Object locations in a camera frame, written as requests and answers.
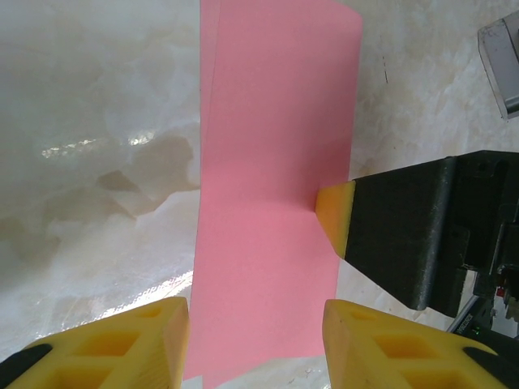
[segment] white marble countertop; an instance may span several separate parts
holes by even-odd
[[[519,0],[341,2],[364,18],[351,177],[479,149],[519,152],[519,118],[500,117],[477,42]],[[198,2],[0,3],[0,127],[0,359],[35,336],[189,298]],[[346,263],[337,296],[448,325]],[[324,357],[271,361],[222,387],[266,384],[329,387]]]

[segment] marble surface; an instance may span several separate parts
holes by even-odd
[[[519,0],[341,0],[364,18],[351,177],[519,151],[478,55]],[[35,337],[189,297],[199,205],[199,4],[0,2],[0,359]],[[346,263],[339,298],[438,328]],[[225,389],[329,388],[324,357]],[[183,387],[198,388],[194,378]]]

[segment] paper sheet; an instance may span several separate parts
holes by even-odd
[[[313,207],[347,178],[362,21],[329,0],[222,0],[214,25],[186,378],[223,382],[323,352],[338,258]]]

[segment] yellow foam pad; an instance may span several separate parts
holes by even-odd
[[[352,302],[326,302],[323,340],[332,389],[505,389],[463,352],[487,346]]]
[[[180,388],[188,327],[171,297],[39,339],[53,349],[9,389]]]
[[[315,202],[317,219],[341,258],[346,254],[354,193],[355,181],[347,182],[321,189]]]

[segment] table surface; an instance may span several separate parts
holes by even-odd
[[[352,178],[479,149],[519,151],[519,118],[501,118],[477,42],[519,0],[341,2],[364,18]],[[102,15],[86,2],[0,5],[0,359],[35,336],[189,298],[199,6],[122,3],[103,2]],[[347,263],[337,296],[448,326]],[[270,361],[222,387],[326,388],[328,371],[324,357]]]

